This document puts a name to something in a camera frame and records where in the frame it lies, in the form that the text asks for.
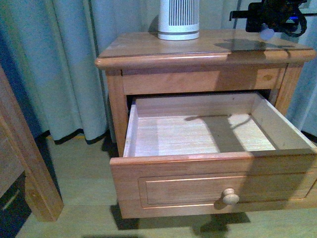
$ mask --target black device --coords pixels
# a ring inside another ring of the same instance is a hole
[[[307,0],[262,0],[253,2],[247,11],[232,11],[233,18],[246,18],[247,32],[261,32],[262,25],[266,24],[274,32],[284,32],[291,37],[303,35],[307,29],[305,16],[316,16],[317,13],[303,14],[299,6]]]

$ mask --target wooden frame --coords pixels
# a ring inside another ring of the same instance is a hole
[[[56,221],[62,211],[63,201],[35,144],[2,67],[0,67],[0,127],[1,139],[7,143],[7,154],[1,158],[1,163],[7,160],[7,156],[14,158],[14,160],[6,161],[6,168],[1,176],[13,182],[22,171],[25,171],[25,196],[32,212],[39,221]],[[14,170],[15,173],[8,177],[6,171],[9,170]],[[8,185],[10,184],[6,183],[5,187],[1,187],[1,193],[8,189]]]

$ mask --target nightstand top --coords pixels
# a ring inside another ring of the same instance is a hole
[[[147,32],[119,36],[96,65],[99,68],[138,68],[223,63],[304,62],[315,51],[307,46],[273,38],[263,41],[259,33],[244,30],[200,31],[200,37],[188,41],[166,41]]]

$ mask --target wooden floor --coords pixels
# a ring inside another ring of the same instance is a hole
[[[121,220],[107,143],[47,140],[65,207],[55,223],[28,218],[18,238],[316,238],[317,209]]]

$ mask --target air purifier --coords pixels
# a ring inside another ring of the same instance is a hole
[[[192,40],[199,37],[199,0],[160,0],[158,37]]]

